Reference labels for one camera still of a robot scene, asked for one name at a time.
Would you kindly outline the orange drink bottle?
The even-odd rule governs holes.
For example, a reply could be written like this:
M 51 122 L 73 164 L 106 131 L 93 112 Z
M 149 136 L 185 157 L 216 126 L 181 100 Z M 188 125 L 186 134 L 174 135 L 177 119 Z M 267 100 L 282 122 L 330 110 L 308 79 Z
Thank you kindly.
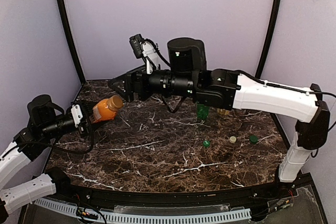
M 107 105 L 108 99 L 98 102 L 92 109 L 91 123 L 113 120 L 118 111 L 111 111 Z

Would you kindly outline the green soda bottle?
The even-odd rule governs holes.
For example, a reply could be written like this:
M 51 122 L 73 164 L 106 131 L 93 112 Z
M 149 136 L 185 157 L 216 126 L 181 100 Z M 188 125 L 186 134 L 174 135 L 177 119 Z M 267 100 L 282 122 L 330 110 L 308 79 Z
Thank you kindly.
M 197 104 L 197 118 L 205 121 L 208 118 L 209 107 L 203 104 Z

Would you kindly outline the yellow tea bottle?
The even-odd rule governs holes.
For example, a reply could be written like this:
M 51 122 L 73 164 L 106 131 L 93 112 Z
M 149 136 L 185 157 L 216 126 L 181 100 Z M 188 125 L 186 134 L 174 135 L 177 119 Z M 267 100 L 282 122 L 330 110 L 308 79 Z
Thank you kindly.
M 217 109 L 217 114 L 220 116 L 227 116 L 230 115 L 230 111 L 225 109 Z

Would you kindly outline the small green soda cap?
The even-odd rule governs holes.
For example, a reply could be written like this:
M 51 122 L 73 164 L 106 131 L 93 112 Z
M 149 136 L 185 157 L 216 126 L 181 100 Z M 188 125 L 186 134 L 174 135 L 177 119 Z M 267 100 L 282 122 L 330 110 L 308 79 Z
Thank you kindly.
M 209 147 L 210 144 L 211 144 L 211 142 L 208 141 L 208 140 L 203 141 L 203 146 L 204 146 L 204 147 Z

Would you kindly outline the cream bottle cap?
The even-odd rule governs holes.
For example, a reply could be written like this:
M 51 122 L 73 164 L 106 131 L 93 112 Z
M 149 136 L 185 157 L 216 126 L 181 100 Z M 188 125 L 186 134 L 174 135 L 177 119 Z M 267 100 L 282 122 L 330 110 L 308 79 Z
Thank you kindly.
M 237 141 L 237 138 L 236 138 L 235 136 L 231 136 L 231 137 L 229 138 L 229 141 L 230 141 L 231 143 L 235 143 L 235 142 Z

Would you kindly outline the green bottle cap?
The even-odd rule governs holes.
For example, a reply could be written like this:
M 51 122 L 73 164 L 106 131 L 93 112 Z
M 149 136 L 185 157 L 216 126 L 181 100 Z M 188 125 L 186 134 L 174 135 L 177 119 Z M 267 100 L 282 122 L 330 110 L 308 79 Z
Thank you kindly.
M 252 144 L 257 144 L 257 143 L 258 143 L 258 137 L 255 136 L 255 135 L 250 135 L 250 136 L 249 136 L 249 141 L 250 141 L 250 143 L 252 143 Z

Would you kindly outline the tan orange bottle cap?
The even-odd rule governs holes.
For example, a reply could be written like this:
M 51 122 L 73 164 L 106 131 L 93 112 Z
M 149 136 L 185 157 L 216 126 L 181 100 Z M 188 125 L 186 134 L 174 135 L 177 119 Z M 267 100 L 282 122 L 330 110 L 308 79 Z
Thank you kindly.
M 113 95 L 108 99 L 107 105 L 111 111 L 118 111 L 123 107 L 123 101 L 118 95 Z

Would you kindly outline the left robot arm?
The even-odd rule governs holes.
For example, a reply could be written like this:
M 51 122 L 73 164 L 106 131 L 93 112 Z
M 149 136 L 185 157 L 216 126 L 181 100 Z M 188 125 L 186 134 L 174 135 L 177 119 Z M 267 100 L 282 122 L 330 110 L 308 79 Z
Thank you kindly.
M 78 131 L 88 136 L 90 146 L 84 151 L 63 149 L 70 154 L 83 155 L 93 149 L 93 128 L 89 113 L 81 103 L 73 103 L 68 110 L 42 94 L 27 105 L 28 124 L 19 131 L 1 154 L 1 222 L 18 208 L 39 198 L 61 192 L 70 184 L 69 177 L 58 167 L 51 168 L 38 177 L 12 188 L 5 185 L 25 166 L 33 162 L 46 148 L 59 149 L 56 142 L 64 135 Z

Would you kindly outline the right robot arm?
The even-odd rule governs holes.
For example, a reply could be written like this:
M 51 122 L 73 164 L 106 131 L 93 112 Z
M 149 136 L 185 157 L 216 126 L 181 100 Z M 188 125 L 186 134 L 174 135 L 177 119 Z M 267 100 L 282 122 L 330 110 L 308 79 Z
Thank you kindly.
M 208 70 L 201 40 L 180 37 L 167 43 L 167 69 L 158 46 L 141 35 L 130 37 L 136 58 L 144 65 L 109 80 L 109 87 L 127 102 L 147 100 L 154 94 L 172 95 L 224 110 L 258 110 L 296 119 L 294 144 L 278 169 L 278 180 L 292 183 L 312 151 L 328 137 L 330 110 L 317 84 L 291 87 L 260 80 L 241 70 Z

